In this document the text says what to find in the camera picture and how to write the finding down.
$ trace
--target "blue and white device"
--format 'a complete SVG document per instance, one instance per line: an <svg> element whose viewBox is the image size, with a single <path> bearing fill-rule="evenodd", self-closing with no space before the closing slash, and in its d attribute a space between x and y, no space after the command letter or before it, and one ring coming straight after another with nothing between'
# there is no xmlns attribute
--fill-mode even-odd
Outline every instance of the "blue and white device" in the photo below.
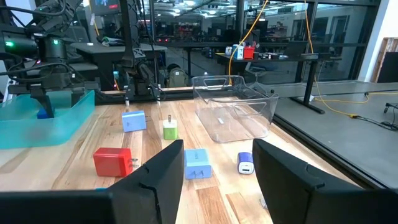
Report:
<svg viewBox="0 0 398 224"><path fill-rule="evenodd" d="M238 171L241 174L252 174L254 171L253 156L250 152L238 153Z"/></svg>

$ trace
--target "ceiling light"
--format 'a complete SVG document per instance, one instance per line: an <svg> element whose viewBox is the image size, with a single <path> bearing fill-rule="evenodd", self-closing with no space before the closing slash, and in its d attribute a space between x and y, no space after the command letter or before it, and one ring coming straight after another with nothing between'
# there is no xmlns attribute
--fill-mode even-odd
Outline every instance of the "ceiling light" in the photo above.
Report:
<svg viewBox="0 0 398 224"><path fill-rule="evenodd" d="M194 6L195 2L194 1L184 1L184 3L188 6Z"/></svg>

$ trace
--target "transparent container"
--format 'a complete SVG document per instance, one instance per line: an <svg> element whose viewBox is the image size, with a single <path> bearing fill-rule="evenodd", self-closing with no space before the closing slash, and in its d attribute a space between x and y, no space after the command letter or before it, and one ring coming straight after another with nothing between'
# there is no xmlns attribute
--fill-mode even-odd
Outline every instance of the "transparent container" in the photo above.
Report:
<svg viewBox="0 0 398 224"><path fill-rule="evenodd" d="M231 142L268 135L277 95L263 95L236 75L195 77L192 83L196 114L212 140Z"/></svg>
<svg viewBox="0 0 398 224"><path fill-rule="evenodd" d="M30 95L0 104L0 149L53 146L65 143L94 111L94 91L71 108L71 91L48 92L55 117L37 119L41 108Z"/></svg>

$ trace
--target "wooden tabletop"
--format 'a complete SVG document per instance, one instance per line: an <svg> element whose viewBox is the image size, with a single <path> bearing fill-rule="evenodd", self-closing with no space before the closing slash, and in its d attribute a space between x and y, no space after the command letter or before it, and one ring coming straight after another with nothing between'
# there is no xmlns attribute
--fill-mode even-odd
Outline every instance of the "wooden tabletop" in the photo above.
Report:
<svg viewBox="0 0 398 224"><path fill-rule="evenodd" d="M251 152L252 140L212 141L195 114L193 100L131 105L131 110L144 110L147 116L147 129L132 133L123 132L125 109L124 105L97 106L71 140L60 146L0 151L0 191L108 187L119 178L98 177L93 153L99 147L129 147L140 165L172 142L162 138L162 120L171 114L185 149L205 148L213 168L212 178L183 181L177 223L272 223L259 202L256 175L237 172L236 157L241 151ZM277 126L272 125L264 139L350 182Z"/></svg>

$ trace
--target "red box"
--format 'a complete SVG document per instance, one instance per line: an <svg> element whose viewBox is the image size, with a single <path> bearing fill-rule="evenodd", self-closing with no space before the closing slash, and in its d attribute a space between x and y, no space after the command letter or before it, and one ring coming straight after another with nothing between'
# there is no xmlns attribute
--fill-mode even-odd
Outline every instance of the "red box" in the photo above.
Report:
<svg viewBox="0 0 398 224"><path fill-rule="evenodd" d="M243 48L243 59L253 59L254 57L254 47Z"/></svg>
<svg viewBox="0 0 398 224"><path fill-rule="evenodd" d="M99 148L94 153L98 176L125 177L132 172L131 151L126 148Z"/></svg>

